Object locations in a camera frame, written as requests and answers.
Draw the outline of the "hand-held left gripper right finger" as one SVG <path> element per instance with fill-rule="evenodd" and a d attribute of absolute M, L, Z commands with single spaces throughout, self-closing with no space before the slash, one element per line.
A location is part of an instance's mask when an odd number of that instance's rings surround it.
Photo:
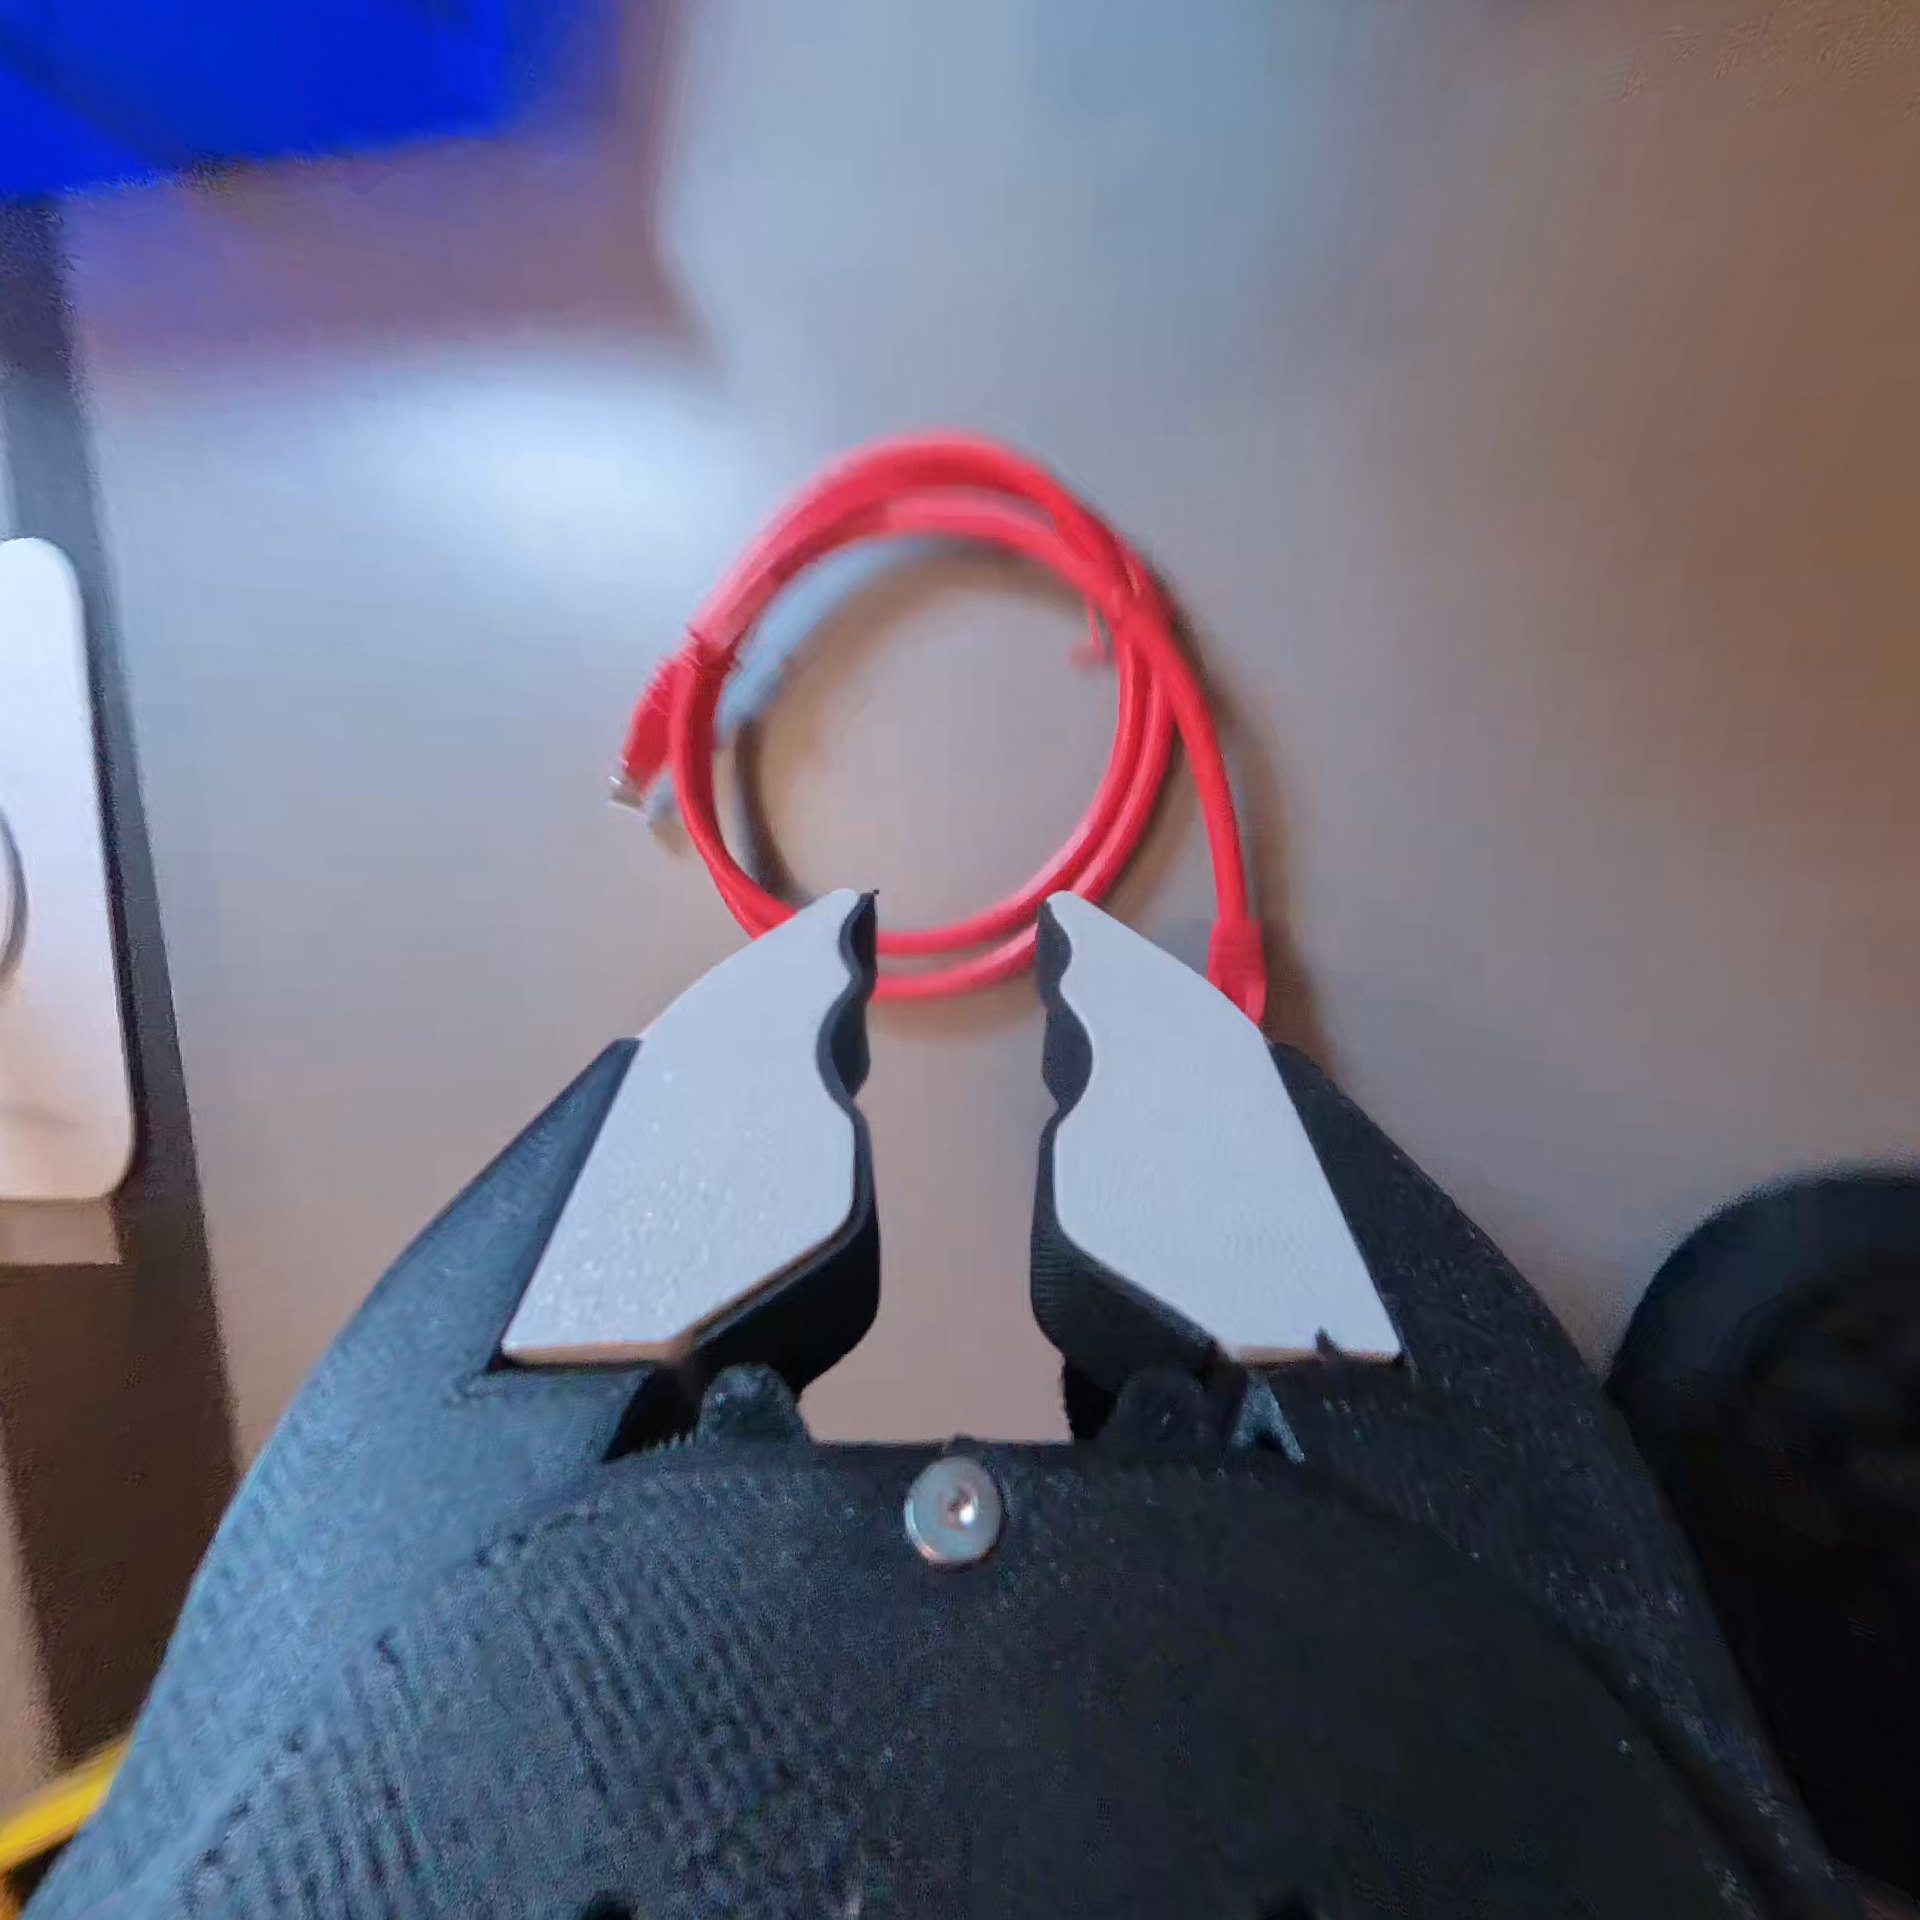
<path fill-rule="evenodd" d="M 1259 1025 L 1073 895 L 1042 907 L 1039 982 L 1057 1113 L 1031 1281 L 1057 1350 L 1073 1366 L 1396 1361 Z"/>

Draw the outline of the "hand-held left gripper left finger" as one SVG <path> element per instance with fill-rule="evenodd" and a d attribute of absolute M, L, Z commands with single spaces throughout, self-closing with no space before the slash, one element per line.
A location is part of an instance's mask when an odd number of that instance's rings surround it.
<path fill-rule="evenodd" d="M 871 1210 L 873 897 L 712 968 L 638 1041 L 502 1339 L 520 1368 L 688 1363 Z"/>

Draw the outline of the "yellow plastic bin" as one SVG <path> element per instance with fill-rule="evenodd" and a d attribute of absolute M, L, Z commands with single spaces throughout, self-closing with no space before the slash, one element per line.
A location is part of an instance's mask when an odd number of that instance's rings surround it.
<path fill-rule="evenodd" d="M 2 1812 L 2 1876 L 16 1879 L 64 1849 L 98 1812 L 130 1748 L 123 1735 Z"/>

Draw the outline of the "blue plastic bin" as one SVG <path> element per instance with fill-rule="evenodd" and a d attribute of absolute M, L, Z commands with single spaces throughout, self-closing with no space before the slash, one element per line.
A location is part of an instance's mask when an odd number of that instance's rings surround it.
<path fill-rule="evenodd" d="M 486 137 L 616 34 L 595 2 L 4 2 L 2 194 Z"/>

